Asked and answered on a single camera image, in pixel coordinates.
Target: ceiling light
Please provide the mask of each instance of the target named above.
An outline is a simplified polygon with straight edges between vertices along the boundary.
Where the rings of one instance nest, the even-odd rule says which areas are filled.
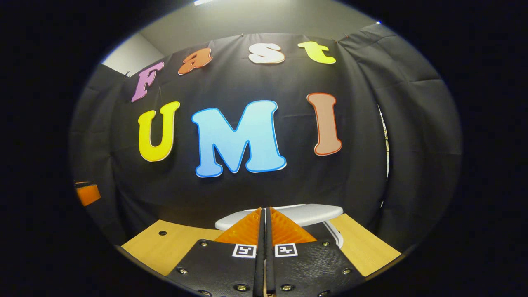
[[[207,2],[211,2],[213,0],[197,0],[194,2],[194,6],[198,6],[200,4],[204,4],[204,3],[207,3]]]

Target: black fabric backdrop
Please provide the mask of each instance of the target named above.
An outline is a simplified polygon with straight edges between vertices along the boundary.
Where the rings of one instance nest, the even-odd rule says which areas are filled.
[[[335,64],[311,60],[298,43],[325,45]],[[275,43],[286,60],[254,64],[248,47]],[[183,76],[182,60],[209,47],[213,60]],[[70,162],[77,180],[94,181],[102,198],[90,214],[114,244],[157,219],[203,228],[233,212],[298,203],[338,205],[361,225],[403,251],[423,236],[446,208],[461,159],[459,119],[447,87],[405,40],[371,25],[337,43],[291,34],[233,36],[198,44],[163,59],[147,95],[130,102],[138,74],[79,100],[71,126]],[[342,149],[315,155],[317,125],[306,96],[325,92],[334,106]],[[273,100],[275,131],[288,164],[279,171],[199,178],[197,127],[191,116],[215,107],[236,127],[246,105]],[[160,162],[138,149],[138,117],[155,110],[152,144],[161,141],[159,109],[179,101],[174,146]],[[390,172],[379,104],[390,146]],[[249,158],[246,149],[242,164]],[[222,164],[218,154],[216,159]]]

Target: wooden table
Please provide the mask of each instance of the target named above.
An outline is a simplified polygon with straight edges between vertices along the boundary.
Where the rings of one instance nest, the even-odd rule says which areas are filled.
[[[341,251],[357,270],[367,276],[394,260],[400,253],[363,228],[347,214],[330,222],[344,239]],[[215,240],[223,231],[178,225],[158,220],[122,245],[148,267],[168,275],[199,239]]]

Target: blue letter m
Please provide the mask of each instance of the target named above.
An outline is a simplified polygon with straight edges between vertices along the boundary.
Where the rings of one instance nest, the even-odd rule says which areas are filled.
[[[196,175],[211,178],[222,174],[222,166],[215,160],[214,149],[218,151],[229,170],[237,173],[248,143],[250,157],[246,169],[249,172],[284,168],[286,158],[279,154],[275,138],[275,110],[277,103],[274,101],[251,102],[244,109],[236,130],[233,130],[216,108],[195,113],[192,121],[198,126],[200,139],[200,166],[196,168]]]

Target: yellow letter u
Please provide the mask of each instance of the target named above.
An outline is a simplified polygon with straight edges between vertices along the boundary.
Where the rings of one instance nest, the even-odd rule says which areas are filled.
[[[158,146],[152,146],[150,142],[150,129],[156,112],[149,110],[137,120],[139,123],[139,153],[148,162],[161,161],[171,152],[174,143],[174,114],[179,107],[180,103],[175,101],[165,104],[159,110],[159,113],[163,115],[163,127],[162,142]]]

